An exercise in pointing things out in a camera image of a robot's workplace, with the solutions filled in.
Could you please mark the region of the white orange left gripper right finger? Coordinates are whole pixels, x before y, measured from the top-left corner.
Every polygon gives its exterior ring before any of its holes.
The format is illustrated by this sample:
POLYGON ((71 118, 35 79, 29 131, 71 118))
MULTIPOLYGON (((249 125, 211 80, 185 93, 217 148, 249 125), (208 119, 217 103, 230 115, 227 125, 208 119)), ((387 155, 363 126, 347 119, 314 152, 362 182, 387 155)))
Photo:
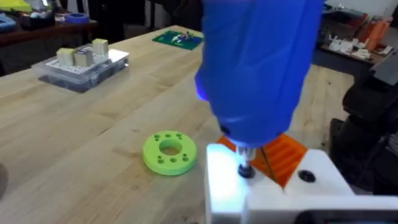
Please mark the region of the white orange left gripper right finger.
POLYGON ((291 195, 354 195, 328 155, 307 149, 287 135, 266 144, 264 152, 270 175, 291 195))

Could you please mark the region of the white orange left gripper left finger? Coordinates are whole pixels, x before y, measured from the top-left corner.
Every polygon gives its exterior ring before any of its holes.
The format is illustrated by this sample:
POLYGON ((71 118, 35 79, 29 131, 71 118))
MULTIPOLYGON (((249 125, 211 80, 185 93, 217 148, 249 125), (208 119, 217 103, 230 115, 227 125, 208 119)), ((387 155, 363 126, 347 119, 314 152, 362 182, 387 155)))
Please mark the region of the white orange left gripper left finger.
POLYGON ((221 143, 206 147, 205 208, 207 223, 251 223, 249 204, 283 194, 282 188, 250 164, 261 148, 221 143))

